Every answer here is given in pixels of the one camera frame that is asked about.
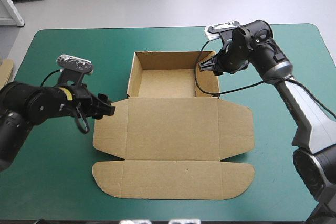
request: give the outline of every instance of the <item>yellow band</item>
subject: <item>yellow band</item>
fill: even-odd
[[[72,101],[72,100],[74,99],[74,98],[72,97],[71,92],[70,92],[68,89],[63,88],[63,87],[59,87],[59,89],[62,90],[62,91],[64,92],[64,94],[66,95],[68,101]]]

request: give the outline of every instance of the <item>cardboard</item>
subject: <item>cardboard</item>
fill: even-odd
[[[253,166],[218,161],[97,162],[98,186],[119,198],[230,199],[251,184]]]
[[[194,65],[199,52],[135,52],[127,88],[128,97],[211,97],[195,86]],[[205,51],[200,59],[215,55]],[[209,92],[219,92],[218,78],[210,71],[197,79]]]
[[[96,121],[93,145],[127,160],[220,161],[254,148],[252,112],[217,98],[128,98]]]
[[[12,60],[5,59],[0,65],[0,89],[6,85],[12,77],[14,63]]]
[[[203,52],[203,60],[215,52]],[[93,145],[124,158],[97,162],[97,185],[121,198],[229,199],[251,184],[250,164],[221,160],[254,147],[249,108],[209,97],[195,87],[198,52],[136,52],[126,100],[97,120]],[[212,72],[202,88],[219,92]]]

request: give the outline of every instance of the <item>black cable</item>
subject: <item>black cable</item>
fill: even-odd
[[[305,85],[303,85],[301,82],[298,82],[298,81],[296,81],[296,80],[292,80],[292,79],[288,79],[288,80],[286,80],[286,81],[291,82],[291,83],[294,83],[294,84],[296,84],[296,85],[302,87],[302,88],[308,93],[308,95],[310,95],[310,97],[312,97],[313,100],[316,101],[316,103],[317,103],[318,105],[320,105],[322,108],[324,108],[326,111],[328,111],[328,113],[331,114],[331,115],[336,119],[336,114],[335,114],[334,112],[332,112],[330,109],[328,109],[322,102],[320,102],[319,99],[317,99],[317,98],[316,98],[316,97],[309,91],[309,89],[308,89]]]
[[[48,75],[44,78],[44,80],[42,81],[40,87],[43,87],[44,83],[46,82],[46,80],[47,80],[50,76],[52,76],[54,73],[57,73],[57,72],[59,72],[59,71],[60,71],[60,69],[57,69],[57,70],[51,72],[50,74],[48,74]]]
[[[83,116],[82,110],[78,107],[76,107],[76,110],[72,107],[65,107],[68,111],[70,111],[72,113],[72,115],[74,116],[73,118],[75,118],[75,124],[77,126],[77,128],[79,129],[79,131],[83,134],[87,134],[90,132],[90,126],[89,123],[86,119],[85,116]],[[79,122],[79,118],[82,118],[82,120],[84,121],[85,126],[83,127],[81,125],[81,123]]]
[[[260,84],[263,84],[265,82],[268,82],[268,81],[272,81],[272,80],[285,80],[283,77],[276,77],[276,78],[270,78],[268,80],[264,80],[264,81],[259,81],[257,83],[254,83],[254,84],[251,84],[251,85],[247,85],[247,86],[244,86],[244,87],[241,87],[241,88],[238,88],[238,89],[232,89],[232,90],[228,90],[228,91],[224,91],[224,92],[220,92],[220,93],[212,93],[212,92],[208,92],[208,91],[205,91],[201,88],[201,86],[199,85],[198,83],[198,80],[197,80],[197,73],[196,73],[196,70],[197,70],[197,64],[198,64],[198,61],[200,60],[199,58],[201,57],[201,54],[204,50],[204,48],[206,47],[206,45],[208,45],[210,41],[207,41],[203,47],[201,48],[197,58],[196,58],[196,61],[195,61],[195,67],[194,67],[194,77],[195,77],[195,83],[196,83],[196,86],[199,88],[199,90],[201,90],[203,93],[205,94],[210,94],[210,95],[213,95],[213,96],[220,96],[221,94],[229,94],[229,93],[233,93],[233,92],[237,92],[237,91],[240,91],[240,90],[243,90],[243,89],[248,89],[248,88],[252,88],[252,87],[255,87],[255,86],[258,86]]]
[[[199,90],[201,90],[203,93],[205,93],[205,94],[210,94],[210,95],[218,96],[218,97],[219,97],[221,94],[229,94],[229,93],[237,92],[237,91],[240,91],[240,90],[243,90],[243,89],[252,88],[252,87],[258,86],[258,85],[260,85],[260,84],[263,84],[263,83],[265,83],[265,82],[272,81],[272,80],[279,80],[279,82],[278,82],[277,84],[279,84],[279,83],[281,83],[281,82],[283,82],[283,81],[288,81],[288,82],[294,83],[294,84],[296,84],[296,85],[302,87],[302,88],[307,92],[307,94],[310,95],[310,97],[311,97],[314,101],[316,101],[316,103],[317,103],[318,105],[320,105],[322,108],[324,108],[329,114],[331,114],[331,115],[336,119],[336,114],[335,114],[334,112],[332,112],[332,111],[331,111],[330,109],[328,109],[322,102],[320,102],[319,99],[317,99],[317,98],[316,98],[316,97],[309,91],[309,89],[308,89],[305,85],[303,85],[301,82],[298,82],[298,81],[296,81],[296,80],[290,79],[290,77],[292,77],[292,76],[289,76],[289,77],[287,77],[287,78],[283,78],[283,77],[270,78],[270,79],[267,79],[267,80],[259,81],[259,82],[257,82],[257,83],[251,84],[251,85],[247,85],[247,86],[244,86],[244,87],[241,87],[241,88],[232,89],[232,90],[228,90],[228,91],[224,91],[224,92],[220,92],[220,93],[211,93],[211,92],[207,92],[207,91],[203,90],[203,89],[200,87],[199,83],[198,83],[198,80],[197,80],[197,74],[196,74],[196,69],[197,69],[197,64],[199,63],[198,61],[200,60],[199,58],[201,57],[201,54],[202,54],[202,52],[203,52],[205,46],[208,45],[209,42],[210,42],[210,41],[207,41],[207,42],[203,45],[203,47],[201,48],[200,53],[198,54],[198,56],[197,56],[197,58],[196,58],[196,61],[195,61],[195,68],[194,68],[194,77],[195,77],[195,83],[196,83],[196,86],[197,86],[197,87],[199,88]]]

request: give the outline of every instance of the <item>white furniture leg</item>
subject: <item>white furniture leg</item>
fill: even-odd
[[[0,24],[2,25],[12,25],[16,24],[17,26],[24,26],[25,22],[23,21],[20,13],[14,6],[12,0],[0,0],[0,5],[3,5],[5,9],[2,9],[4,12],[8,12],[8,14],[5,14],[5,17],[2,17],[2,14],[0,14]]]

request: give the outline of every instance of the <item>black robotic arm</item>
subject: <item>black robotic arm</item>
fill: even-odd
[[[206,27],[205,34],[209,41],[221,39],[223,48],[199,64],[201,71],[233,74],[251,63],[264,82],[275,86],[298,126],[292,142],[298,147],[293,154],[295,168],[319,202],[307,223],[336,223],[336,122],[294,79],[292,64],[273,40],[269,24],[261,20],[243,26],[231,22]]]
[[[48,118],[72,116],[86,134],[90,131],[86,117],[114,114],[106,95],[96,97],[82,83],[84,75],[93,72],[90,61],[61,55],[57,63],[62,69],[54,87],[11,82],[0,89],[0,172],[11,165],[33,126]]]

